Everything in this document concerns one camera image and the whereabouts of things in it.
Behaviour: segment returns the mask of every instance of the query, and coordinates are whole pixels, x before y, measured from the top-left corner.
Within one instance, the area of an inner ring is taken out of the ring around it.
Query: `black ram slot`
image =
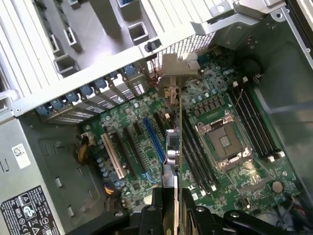
[[[213,180],[213,182],[215,184],[218,184],[219,181],[215,177],[214,170],[212,169],[210,161],[208,160],[208,158],[207,158],[207,156],[206,156],[206,154],[205,154],[205,152],[204,152],[204,150],[200,144],[200,141],[198,139],[198,134],[196,133],[195,129],[192,127],[192,124],[190,123],[190,121],[188,119],[186,111],[183,111],[183,113],[182,113],[182,122],[183,122],[183,124],[186,123],[185,126],[186,126],[187,130],[189,129],[188,133],[191,133],[191,138],[196,143],[194,145],[195,146],[194,150],[196,152],[200,153],[200,157],[204,160],[204,163],[205,163],[204,165],[206,166],[206,169],[207,169],[208,174],[210,175],[210,178]]]
[[[210,193],[211,187],[210,187],[210,185],[207,184],[208,182],[210,182],[210,180],[207,179],[207,177],[205,175],[205,170],[202,167],[201,160],[199,159],[197,153],[195,151],[192,151],[191,141],[190,141],[189,137],[186,135],[185,131],[182,132],[182,139],[184,142],[184,146],[186,147],[186,150],[190,153],[190,156],[193,158],[192,161],[198,170],[199,178],[201,179],[201,180],[199,180],[199,184],[201,185],[200,182],[202,182],[204,190],[207,193]]]
[[[246,116],[245,116],[245,114],[244,114],[240,104],[237,102],[237,98],[236,98],[234,92],[233,91],[229,91],[228,94],[229,94],[229,97],[230,97],[231,101],[233,102],[233,104],[236,105],[236,107],[235,107],[236,111],[237,111],[238,115],[240,116],[240,119],[243,122],[243,124],[245,126],[245,129],[247,130],[247,132],[249,134],[249,137],[250,137],[250,139],[252,141],[252,144],[253,144],[253,146],[255,148],[255,151],[257,152],[257,154],[259,156],[263,156],[264,152],[262,151],[261,146],[259,145],[259,143],[257,141],[257,138],[256,138],[256,136],[255,136],[255,134],[253,132],[253,129],[250,126],[250,124],[249,124],[249,122],[248,122],[248,120],[247,120],[247,118],[246,118]]]
[[[195,163],[198,163],[198,169],[201,169],[201,172],[203,174],[203,181],[205,183],[209,183],[210,185],[213,184],[213,179],[207,169],[206,164],[203,162],[203,158],[201,157],[199,150],[197,149],[194,141],[192,140],[190,136],[190,131],[187,129],[187,126],[183,124],[183,139],[185,140],[187,146],[189,146],[190,152],[193,151],[196,156]]]
[[[270,142],[272,148],[274,149],[274,151],[277,151],[278,148],[277,148],[277,146],[276,146],[276,144],[275,144],[275,141],[274,141],[272,135],[270,134],[268,128],[266,127],[265,122],[264,122],[264,120],[263,120],[263,118],[262,118],[262,115],[260,114],[258,108],[256,107],[256,104],[253,102],[253,99],[252,99],[252,97],[251,97],[251,95],[250,95],[249,93],[246,93],[246,95],[247,95],[247,97],[248,97],[248,99],[249,99],[249,101],[250,101],[252,107],[254,108],[257,117],[260,119],[260,122],[261,122],[261,124],[262,124],[262,126],[263,126],[263,128],[264,128],[264,130],[265,130],[265,132],[266,132],[266,135],[267,135],[267,137],[268,137],[268,140],[269,140],[269,142]]]
[[[203,182],[202,182],[202,179],[200,178],[198,172],[196,171],[194,165],[192,164],[192,160],[190,158],[191,157],[191,153],[188,152],[187,148],[183,145],[182,146],[182,153],[184,155],[184,158],[186,159],[186,162],[187,162],[187,165],[188,165],[188,168],[195,180],[195,183],[196,185],[200,188],[200,189],[203,189]]]
[[[253,118],[254,122],[257,124],[257,128],[258,128],[258,130],[260,131],[260,133],[262,135],[262,139],[264,140],[264,143],[265,143],[265,145],[267,147],[268,152],[269,153],[273,153],[274,149],[272,148],[272,146],[270,144],[268,136],[267,136],[267,134],[266,134],[266,132],[264,130],[264,126],[261,124],[260,117],[258,117],[258,115],[256,114],[256,110],[252,106],[249,98],[247,97],[247,94],[246,94],[245,90],[243,91],[242,97],[243,97],[243,100],[244,100],[247,108],[249,109],[249,111],[250,111],[250,113],[252,115],[252,118]]]
[[[249,110],[249,108],[247,107],[247,104],[243,98],[243,93],[244,91],[240,92],[239,90],[235,89],[234,90],[234,94],[237,97],[238,104],[241,105],[241,108],[244,112],[244,114],[247,116],[247,121],[250,123],[250,126],[253,128],[253,131],[255,133],[255,136],[258,140],[258,143],[260,144],[261,148],[263,149],[265,155],[262,155],[262,157],[268,156],[269,151],[268,148],[265,144],[264,138],[262,136],[262,132],[259,129],[258,123],[255,122],[254,118],[253,118],[253,114],[250,112],[251,110]]]
[[[117,144],[120,146],[122,152],[123,152],[123,155],[126,159],[126,164],[127,164],[127,168],[129,169],[129,172],[130,174],[133,176],[133,177],[137,177],[137,174],[136,174],[136,170],[134,169],[134,166],[133,166],[133,163],[131,161],[131,157],[129,156],[128,154],[128,151],[126,149],[126,146],[125,144],[123,143],[122,141],[122,138],[120,136],[119,133],[115,132],[113,134],[113,138],[115,139],[115,141],[117,142]]]
[[[153,117],[155,118],[156,122],[158,123],[157,119],[159,119],[159,123],[160,123],[160,130],[162,131],[162,133],[164,133],[164,139],[166,138],[166,135],[165,135],[165,129],[163,127],[163,124],[162,124],[162,121],[161,119],[159,118],[159,115],[157,113],[154,113],[153,114]],[[172,121],[169,121],[169,124],[171,126],[174,126],[174,123]],[[196,163],[196,160],[195,160],[195,157],[194,157],[194,154],[193,152],[190,151],[190,149],[185,146],[185,144],[182,145],[182,153],[183,155],[185,156],[185,159],[186,159],[186,162],[187,162],[187,165],[188,165],[188,168],[197,184],[197,186],[200,188],[200,189],[204,189],[204,184],[203,184],[203,180],[198,172],[198,170],[195,169],[193,163]]]
[[[142,136],[142,129],[140,128],[138,122],[133,123],[133,127],[137,133],[138,136]]]
[[[158,126],[160,132],[162,133],[163,138],[166,139],[165,129],[164,129],[163,123],[162,123],[158,113],[154,113],[153,118],[156,120],[157,126]]]
[[[137,161],[138,161],[138,163],[140,165],[142,173],[146,173],[147,172],[147,168],[146,168],[146,166],[145,166],[145,164],[144,164],[144,162],[143,162],[143,160],[142,160],[142,158],[140,156],[139,150],[138,150],[138,148],[136,146],[136,142],[133,139],[133,136],[131,135],[131,133],[130,133],[130,131],[129,131],[129,129],[127,127],[123,128],[123,132],[125,133],[127,139],[129,140],[130,146],[131,146],[132,151],[134,152],[134,155],[135,155],[135,157],[136,157],[136,159],[137,159]]]

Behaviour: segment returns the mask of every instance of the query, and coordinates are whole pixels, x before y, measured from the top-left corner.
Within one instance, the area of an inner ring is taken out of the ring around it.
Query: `pcie slot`
[[[267,140],[268,140],[269,144],[271,145],[272,150],[274,152],[278,151],[277,146],[276,146],[276,144],[274,142],[274,139],[273,139],[272,135],[270,134],[270,132],[268,131],[268,128],[266,127],[266,125],[264,123],[264,120],[263,120],[259,110],[257,109],[255,103],[253,102],[253,100],[251,98],[251,95],[249,93],[247,93],[246,91],[244,91],[244,95],[246,96],[247,101],[248,101],[249,105],[251,106],[251,109],[253,109],[256,118],[259,119],[260,125],[262,126],[262,128],[264,130],[264,133],[265,133],[265,135],[267,137]]]
[[[147,130],[149,132],[150,138],[152,140],[152,143],[153,143],[153,145],[156,148],[156,151],[157,151],[157,153],[158,153],[158,155],[160,157],[161,162],[163,163],[165,161],[164,151],[163,151],[163,149],[161,147],[161,144],[160,144],[160,142],[157,139],[157,135],[156,135],[156,133],[155,133],[155,131],[154,131],[154,129],[153,129],[153,127],[152,127],[152,125],[151,125],[151,123],[150,123],[150,121],[149,121],[149,119],[147,117],[145,117],[143,119],[143,124],[146,126],[146,128],[147,128]]]
[[[111,162],[114,166],[114,169],[115,169],[115,172],[118,176],[119,179],[123,179],[125,177],[125,172],[124,172],[124,169],[119,161],[119,159],[117,158],[117,154],[116,154],[116,151],[114,150],[113,148],[113,144],[112,144],[112,141],[109,137],[108,134],[103,134],[101,135],[101,139],[103,141],[103,144],[109,154],[109,157],[111,159]]]
[[[164,126],[163,126],[162,121],[160,119],[160,116],[157,113],[154,113],[153,118],[156,120],[157,126],[158,126],[160,132],[162,133],[163,138],[166,139],[165,129],[164,129]]]
[[[126,164],[127,164],[127,167],[129,169],[130,174],[133,177],[136,178],[137,177],[136,170],[135,170],[135,168],[133,166],[133,163],[131,161],[131,157],[129,156],[129,153],[128,153],[127,149],[126,149],[126,146],[124,145],[124,143],[122,141],[122,138],[121,138],[120,134],[115,132],[113,134],[113,137],[114,137],[115,141],[117,142],[117,144],[121,147],[121,150],[122,150],[123,155],[124,155],[124,157],[126,159]]]
[[[214,175],[214,170],[212,169],[212,166],[210,164],[210,161],[209,159],[206,157],[206,154],[203,150],[203,147],[201,146],[200,144],[200,141],[198,139],[198,135],[195,131],[195,129],[193,128],[192,124],[190,123],[189,121],[189,118],[187,116],[187,113],[186,111],[183,111],[182,112],[182,122],[183,124],[185,123],[185,126],[186,126],[186,130],[189,130],[188,133],[191,134],[191,138],[193,139],[193,141],[195,142],[195,144],[192,142],[192,144],[194,145],[194,150],[199,153],[200,155],[200,158],[204,161],[204,165],[205,165],[205,168],[206,168],[206,171],[207,171],[207,174],[209,174],[210,176],[210,179],[215,183],[215,184],[218,184],[218,180],[217,178],[215,177]]]
[[[236,104],[236,111],[238,113],[238,115],[240,116],[241,118],[241,121],[243,122],[244,126],[245,126],[245,129],[247,130],[248,134],[249,134],[249,137],[252,141],[252,144],[257,152],[258,155],[260,156],[263,156],[264,155],[264,152],[261,148],[261,146],[259,145],[259,142],[255,136],[255,133],[253,131],[253,128],[250,126],[250,123],[248,122],[247,120],[247,117],[245,116],[242,108],[241,108],[241,105],[239,102],[237,102],[237,98],[236,96],[234,95],[233,91],[230,91],[229,92],[229,97],[231,99],[231,101],[233,102],[233,104]]]
[[[135,158],[137,160],[137,162],[139,163],[140,165],[140,169],[141,169],[141,172],[142,173],[147,173],[147,168],[140,156],[140,153],[139,153],[139,150],[137,149],[137,146],[136,146],[136,142],[133,138],[133,136],[131,135],[129,129],[127,127],[124,127],[123,128],[123,132],[124,134],[126,135],[127,139],[130,141],[130,146],[131,146],[131,149],[135,155]]]

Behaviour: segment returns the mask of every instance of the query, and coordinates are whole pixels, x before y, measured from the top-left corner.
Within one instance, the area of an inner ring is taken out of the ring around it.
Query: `power supply label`
[[[60,235],[41,186],[3,202],[0,209],[11,235]]]

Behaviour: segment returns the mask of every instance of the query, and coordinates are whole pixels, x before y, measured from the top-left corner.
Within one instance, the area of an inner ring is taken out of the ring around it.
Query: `ram slot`
[[[136,177],[137,177],[136,170],[135,170],[135,168],[134,168],[134,166],[133,166],[131,157],[129,156],[129,153],[128,153],[127,149],[126,149],[125,144],[124,144],[123,141],[122,141],[122,138],[121,138],[120,134],[117,133],[117,132],[115,132],[115,133],[113,134],[113,137],[114,137],[115,141],[117,142],[118,146],[121,147],[121,150],[122,150],[123,155],[124,155],[124,157],[125,157],[125,159],[126,159],[127,168],[129,169],[130,174],[131,174],[134,178],[136,178]]]
[[[255,135],[255,132],[254,132],[252,126],[250,126],[250,123],[248,122],[247,117],[246,117],[246,115],[245,115],[245,113],[244,113],[240,103],[238,102],[234,92],[233,91],[229,91],[228,94],[229,94],[229,97],[230,97],[231,101],[235,105],[235,109],[236,109],[236,111],[237,111],[241,121],[243,122],[243,124],[245,126],[245,129],[248,132],[248,135],[249,135],[249,137],[250,137],[250,139],[252,141],[252,145],[255,148],[255,151],[257,152],[257,154],[259,156],[263,156],[265,153],[264,153],[262,147],[260,146],[260,144],[259,144],[259,142],[257,140],[257,137]]]
[[[205,165],[205,168],[207,170],[207,174],[209,174],[210,176],[210,179],[215,183],[215,184],[218,184],[219,181],[217,180],[215,174],[214,174],[214,170],[210,164],[210,161],[209,159],[207,158],[204,150],[203,150],[203,147],[201,146],[201,143],[198,139],[198,135],[195,131],[195,129],[193,128],[192,124],[190,123],[189,121],[189,118],[187,116],[187,113],[186,111],[183,111],[182,113],[182,122],[183,124],[185,123],[185,126],[186,126],[186,130],[189,130],[188,133],[190,133],[191,135],[191,139],[195,142],[194,144],[194,150],[199,153],[200,155],[200,158],[203,159],[204,161],[204,165]]]
[[[103,141],[103,144],[109,154],[109,157],[111,159],[111,162],[114,166],[115,172],[119,179],[123,179],[125,177],[125,171],[121,165],[121,162],[119,161],[116,151],[113,148],[112,141],[108,134],[101,135],[101,139]]]
[[[132,151],[133,151],[133,153],[135,155],[135,158],[136,158],[137,162],[140,165],[141,172],[142,173],[147,173],[147,168],[146,168],[146,166],[145,166],[145,164],[143,162],[143,159],[140,156],[139,150],[138,150],[138,148],[136,146],[136,142],[135,142],[133,136],[131,135],[128,127],[124,127],[123,128],[123,132],[126,135],[127,139],[130,141],[131,149],[132,149]]]
[[[258,130],[259,134],[260,134],[260,137],[261,137],[261,140],[262,140],[262,143],[264,144],[264,147],[266,148],[267,150],[267,153],[268,154],[271,154],[273,153],[274,149],[272,149],[271,145],[270,145],[270,142],[268,140],[268,137],[265,133],[265,130],[263,129],[263,126],[260,122],[260,119],[257,117],[256,113],[255,113],[255,110],[254,108],[252,107],[247,95],[246,95],[246,92],[245,90],[243,89],[242,91],[242,97],[241,97],[241,100],[244,102],[245,104],[245,108],[246,110],[249,112],[249,115],[250,115],[250,118],[251,118],[251,121],[254,123],[256,129]]]
[[[174,126],[174,123],[172,121],[169,121],[169,123],[171,126]],[[195,160],[196,157],[194,156],[194,153],[189,149],[188,146],[185,146],[185,143],[182,145],[181,148],[182,148],[182,153],[184,155],[184,158],[186,159],[188,168],[189,168],[189,170],[190,170],[190,172],[191,172],[191,174],[192,174],[192,176],[196,182],[196,185],[199,187],[200,190],[205,189],[203,179],[202,179],[200,173],[198,172],[198,170],[196,169],[197,168],[196,164],[194,164],[194,163],[197,163],[197,161]]]
[[[148,130],[148,133],[150,135],[150,138],[152,140],[152,143],[153,143],[153,145],[156,148],[156,151],[157,151],[157,153],[158,153],[158,155],[160,157],[161,162],[163,163],[165,161],[165,154],[164,154],[164,151],[163,151],[163,149],[161,147],[161,144],[160,144],[159,140],[157,139],[157,135],[156,135],[156,133],[155,133],[155,131],[154,131],[154,129],[153,129],[149,119],[145,117],[143,119],[143,124],[146,126],[146,128]]]
[[[251,95],[245,91],[244,91],[244,95],[246,96],[247,102],[249,103],[251,109],[253,109],[256,118],[259,119],[260,125],[264,130],[264,133],[267,137],[267,141],[269,142],[269,144],[271,146],[271,149],[273,150],[273,152],[279,151],[276,144],[275,144],[275,141],[274,141],[272,135],[270,134],[268,128],[265,125],[265,122],[262,118],[262,115],[260,114],[258,108],[256,107],[255,103],[253,102]]]

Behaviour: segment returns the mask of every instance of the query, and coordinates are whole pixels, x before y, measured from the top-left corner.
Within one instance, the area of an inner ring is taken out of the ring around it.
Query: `perforated metal panel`
[[[149,72],[162,69],[162,56],[164,54],[176,53],[178,58],[181,59],[185,53],[199,52],[210,46],[215,32],[208,35],[192,35],[189,38],[185,38],[180,42],[172,44],[166,49],[157,53],[157,57],[151,61],[148,61]]]

